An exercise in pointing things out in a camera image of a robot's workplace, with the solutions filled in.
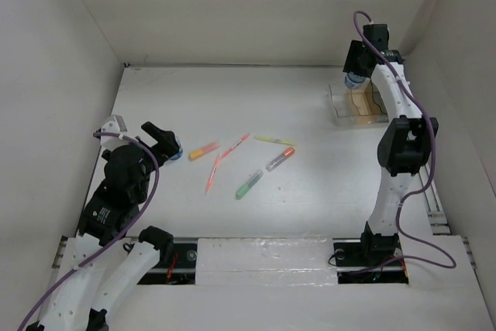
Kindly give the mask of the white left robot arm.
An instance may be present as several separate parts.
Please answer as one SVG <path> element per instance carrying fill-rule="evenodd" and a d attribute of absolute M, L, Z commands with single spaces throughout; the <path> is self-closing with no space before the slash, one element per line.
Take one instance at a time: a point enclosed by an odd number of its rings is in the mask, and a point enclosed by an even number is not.
<path fill-rule="evenodd" d="M 21 330 L 107 330 L 110 316 L 145 273 L 172 259 L 173 236 L 149 226 L 116 272 L 103 279 L 111 248 L 122 243 L 151 203 L 160 167 L 182 155 L 174 132 L 145 122 L 142 130 L 155 140 L 149 146 L 128 136 L 119 120 L 119 116 L 109 117 L 93 134 L 106 162 L 104 178 L 78 220 L 71 269 L 32 307 Z"/>

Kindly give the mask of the grey marker orange cap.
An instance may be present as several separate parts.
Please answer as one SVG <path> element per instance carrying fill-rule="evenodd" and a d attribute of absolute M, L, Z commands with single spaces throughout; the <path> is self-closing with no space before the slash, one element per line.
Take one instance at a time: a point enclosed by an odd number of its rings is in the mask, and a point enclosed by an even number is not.
<path fill-rule="evenodd" d="M 288 147 L 286 150 L 284 150 L 281 154 L 279 154 L 277 157 L 275 157 L 267 164 L 266 170 L 269 172 L 273 171 L 274 169 L 279 167 L 283 162 L 285 162 L 289 157 L 291 157 L 294 153 L 295 153 L 295 148 Z"/>

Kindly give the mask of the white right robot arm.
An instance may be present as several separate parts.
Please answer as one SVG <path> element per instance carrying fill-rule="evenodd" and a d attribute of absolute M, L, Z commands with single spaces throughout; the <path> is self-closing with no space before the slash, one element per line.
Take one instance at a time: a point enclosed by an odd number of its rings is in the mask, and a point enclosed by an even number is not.
<path fill-rule="evenodd" d="M 388 264 L 400 249 L 398 216 L 414 176 L 429 160 L 439 124 L 425 119 L 412 99 L 405 80 L 403 60 L 388 46 L 385 24 L 363 26 L 361 40 L 354 40 L 344 72 L 349 82 L 371 80 L 379 91 L 387 113 L 388 127 L 377 146 L 381 182 L 377 199 L 359 241 L 334 243 L 339 267 L 364 269 Z"/>

